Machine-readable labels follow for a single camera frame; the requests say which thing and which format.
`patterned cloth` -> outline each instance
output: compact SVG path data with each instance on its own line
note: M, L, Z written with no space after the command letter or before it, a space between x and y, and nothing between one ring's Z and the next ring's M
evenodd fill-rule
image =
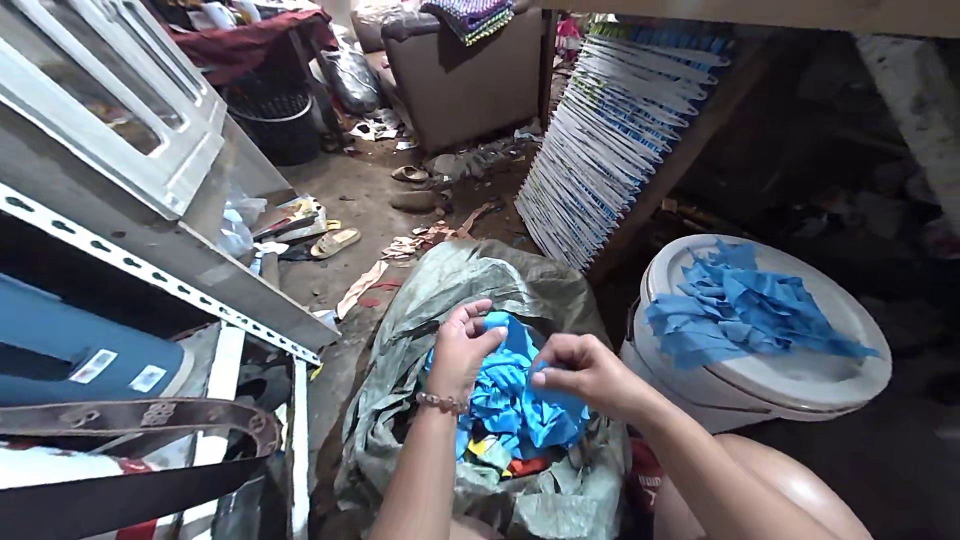
M440 18L469 46L506 26L514 17L513 4L513 0L424 0L420 11Z

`bucket lid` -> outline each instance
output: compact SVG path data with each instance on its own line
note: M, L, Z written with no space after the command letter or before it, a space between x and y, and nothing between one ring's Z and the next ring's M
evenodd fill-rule
M721 234L695 234L674 240L650 262L646 292L683 294L683 267L691 252L705 258L716 241L753 244L762 271L803 278L804 287L830 324L848 338L879 351L879 357L847 358L798 348L789 355L751 355L706 366L713 375L763 401L798 410L830 411L862 406L880 393L891 374L890 347L867 310L850 293L809 264L763 244Z

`slipper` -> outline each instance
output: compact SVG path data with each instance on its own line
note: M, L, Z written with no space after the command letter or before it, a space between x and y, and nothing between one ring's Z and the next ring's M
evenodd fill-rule
M412 165L398 167L394 172L390 173L390 176L394 180L399 180L401 182L423 182L424 180L430 178L429 173L426 171L421 171Z
M360 232L353 227L337 231L336 233L327 233L317 239L317 243L310 248L310 255L316 258L332 257L359 239Z

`blue cloth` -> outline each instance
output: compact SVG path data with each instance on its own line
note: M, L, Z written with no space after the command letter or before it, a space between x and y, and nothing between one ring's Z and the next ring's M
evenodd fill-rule
M457 457L463 456L477 422L497 435L500 445L517 459L537 457L551 446L569 448L589 419L587 405L574 397L535 391L530 366L539 351L526 327L513 315L494 311L484 319L484 330L495 327L506 327L507 338L480 367L470 394L470 411L461 414L457 423ZM432 363L431 349L425 369Z
M756 268L752 244L728 245L693 256L684 267L686 296L660 294L646 309L660 350L688 369L751 354L781 355L805 347L863 358L877 351L833 329L804 280Z

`brown leather strap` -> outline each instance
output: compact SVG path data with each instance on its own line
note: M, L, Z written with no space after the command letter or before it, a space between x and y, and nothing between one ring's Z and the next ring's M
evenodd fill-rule
M152 473L0 490L8 538L84 538L218 499L239 488L280 444L273 414L222 400L169 398L0 407L0 434L34 437L181 436L185 430L240 430L254 457Z

